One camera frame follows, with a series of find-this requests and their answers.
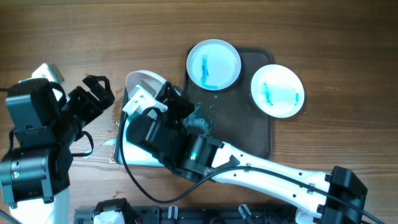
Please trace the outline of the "white plate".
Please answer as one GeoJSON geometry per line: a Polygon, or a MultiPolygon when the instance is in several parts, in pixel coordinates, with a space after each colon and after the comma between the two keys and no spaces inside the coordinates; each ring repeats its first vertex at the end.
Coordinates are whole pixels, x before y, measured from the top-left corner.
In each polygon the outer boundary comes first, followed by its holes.
{"type": "Polygon", "coordinates": [[[204,90],[219,91],[230,87],[241,73],[241,57],[230,43],[208,39],[188,53],[186,71],[191,81],[204,90]]]}
{"type": "Polygon", "coordinates": [[[181,90],[178,86],[172,85],[162,76],[149,70],[137,70],[131,72],[126,77],[126,92],[127,99],[133,96],[133,89],[139,84],[143,83],[144,89],[148,91],[156,100],[163,102],[166,98],[182,97],[181,90]]]}
{"type": "Polygon", "coordinates": [[[256,106],[274,118],[289,118],[303,107],[305,90],[289,68],[270,64],[259,68],[251,80],[251,96],[256,106]]]}

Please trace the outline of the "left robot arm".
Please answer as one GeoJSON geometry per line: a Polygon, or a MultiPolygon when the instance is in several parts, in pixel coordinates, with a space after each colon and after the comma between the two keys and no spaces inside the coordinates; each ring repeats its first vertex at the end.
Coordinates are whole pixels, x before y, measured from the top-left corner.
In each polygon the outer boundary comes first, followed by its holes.
{"type": "Polygon", "coordinates": [[[66,94],[46,78],[21,81],[7,91],[14,127],[1,159],[2,200],[10,223],[69,223],[68,171],[77,154],[70,146],[86,136],[84,127],[115,101],[105,76],[88,75],[66,94]]]}

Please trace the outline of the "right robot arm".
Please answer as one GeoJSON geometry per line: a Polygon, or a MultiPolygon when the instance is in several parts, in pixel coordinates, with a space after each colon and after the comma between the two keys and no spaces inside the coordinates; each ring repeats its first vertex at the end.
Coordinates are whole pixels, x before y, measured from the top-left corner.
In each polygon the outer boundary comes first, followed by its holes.
{"type": "Polygon", "coordinates": [[[123,141],[197,185],[211,179],[281,199],[296,208],[297,223],[361,222],[368,190],[351,170],[338,166],[331,174],[299,170],[189,133],[182,119],[192,111],[193,105],[170,83],[141,81],[128,91],[123,141]]]}

